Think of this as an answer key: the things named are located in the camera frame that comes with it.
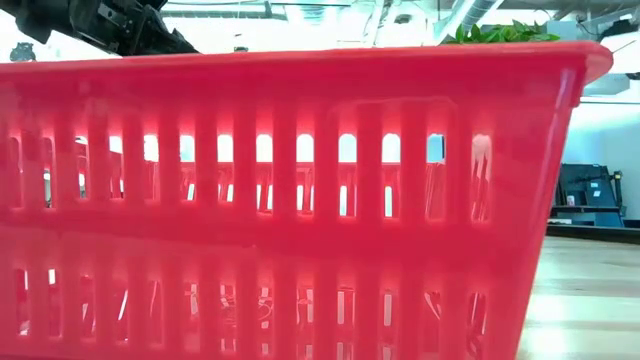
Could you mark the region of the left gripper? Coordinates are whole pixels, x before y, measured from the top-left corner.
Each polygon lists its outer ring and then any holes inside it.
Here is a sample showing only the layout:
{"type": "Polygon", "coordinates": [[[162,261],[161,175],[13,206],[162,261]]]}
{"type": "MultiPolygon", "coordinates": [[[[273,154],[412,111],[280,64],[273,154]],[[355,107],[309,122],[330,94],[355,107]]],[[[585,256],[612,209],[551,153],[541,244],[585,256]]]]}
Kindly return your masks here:
{"type": "Polygon", "coordinates": [[[107,52],[123,56],[198,53],[160,18],[156,0],[70,0],[74,34],[107,52]]]}

